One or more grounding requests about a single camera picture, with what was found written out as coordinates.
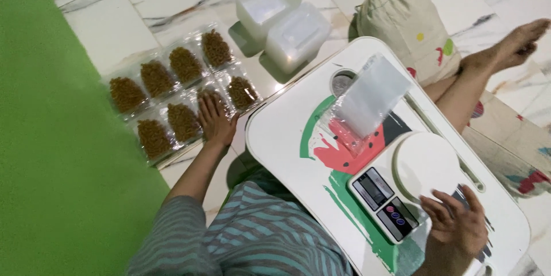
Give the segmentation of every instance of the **foot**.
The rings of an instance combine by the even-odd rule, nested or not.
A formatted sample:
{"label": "foot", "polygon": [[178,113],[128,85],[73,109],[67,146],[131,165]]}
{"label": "foot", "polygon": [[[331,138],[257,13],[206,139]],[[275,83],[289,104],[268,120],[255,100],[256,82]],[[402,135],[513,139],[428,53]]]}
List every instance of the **foot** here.
{"label": "foot", "polygon": [[550,19],[539,19],[515,28],[503,40],[486,50],[471,54],[461,61],[463,68],[486,68],[495,74],[498,71],[526,62],[549,28]]}

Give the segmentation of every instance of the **scale lcd display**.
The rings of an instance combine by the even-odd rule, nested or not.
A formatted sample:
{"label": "scale lcd display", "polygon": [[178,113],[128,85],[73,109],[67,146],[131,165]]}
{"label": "scale lcd display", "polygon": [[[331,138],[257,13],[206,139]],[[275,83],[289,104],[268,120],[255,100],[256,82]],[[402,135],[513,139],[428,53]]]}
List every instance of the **scale lcd display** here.
{"label": "scale lcd display", "polygon": [[374,167],[365,171],[352,185],[373,211],[394,195],[394,191]]}

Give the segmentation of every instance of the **white marble floor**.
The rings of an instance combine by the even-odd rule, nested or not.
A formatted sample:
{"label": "white marble floor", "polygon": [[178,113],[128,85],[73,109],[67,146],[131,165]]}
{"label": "white marble floor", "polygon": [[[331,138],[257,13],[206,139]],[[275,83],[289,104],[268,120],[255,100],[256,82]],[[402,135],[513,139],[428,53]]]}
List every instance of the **white marble floor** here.
{"label": "white marble floor", "polygon": [[[232,37],[235,54],[265,98],[281,89],[292,76],[314,67],[348,43],[354,6],[362,0],[305,0],[313,3],[331,22],[333,32],[317,57],[292,76],[273,70],[270,61],[250,44],[237,23],[234,0],[55,0],[69,25],[86,48],[100,74],[109,74],[120,61],[143,51],[168,45],[202,24],[216,20]],[[551,17],[550,0],[432,0],[447,31],[463,55],[495,44],[515,26]],[[499,99],[530,121],[551,132],[551,34],[540,42],[539,50],[527,64],[494,75],[486,87]],[[228,193],[227,183],[251,165],[246,156],[244,125],[239,131],[207,192],[204,207],[212,220]],[[185,153],[173,165],[161,170],[169,186],[188,167],[201,145]],[[545,206],[551,195],[522,200],[520,207],[532,228],[532,246],[511,275],[551,276],[551,215]]]}

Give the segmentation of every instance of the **hand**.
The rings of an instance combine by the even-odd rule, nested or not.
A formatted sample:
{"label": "hand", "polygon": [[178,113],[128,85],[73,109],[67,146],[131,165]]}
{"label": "hand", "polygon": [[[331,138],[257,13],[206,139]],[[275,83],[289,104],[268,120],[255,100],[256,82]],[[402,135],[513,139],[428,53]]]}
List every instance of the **hand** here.
{"label": "hand", "polygon": [[231,145],[238,118],[239,113],[236,113],[231,121],[228,120],[224,106],[218,96],[206,95],[199,98],[199,122],[203,127],[203,135],[207,141],[221,143],[224,147]]}
{"label": "hand", "polygon": [[453,218],[441,203],[421,196],[421,207],[432,220],[424,265],[445,275],[462,275],[488,241],[484,208],[469,187],[462,190],[470,209],[444,192],[432,193],[450,208]]}
{"label": "hand", "polygon": [[550,23],[549,19],[539,19],[519,26],[493,47],[465,57],[461,66],[484,68],[491,65],[492,73],[519,66],[536,51],[536,41],[546,33]]}

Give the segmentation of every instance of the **striped shirt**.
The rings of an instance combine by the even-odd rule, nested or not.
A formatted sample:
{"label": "striped shirt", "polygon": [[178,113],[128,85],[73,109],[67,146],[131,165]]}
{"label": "striped shirt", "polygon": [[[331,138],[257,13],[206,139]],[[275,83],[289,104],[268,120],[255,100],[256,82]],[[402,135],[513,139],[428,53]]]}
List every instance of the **striped shirt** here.
{"label": "striped shirt", "polygon": [[155,217],[127,275],[352,275],[334,240],[262,169],[235,187],[209,228],[177,196]]}

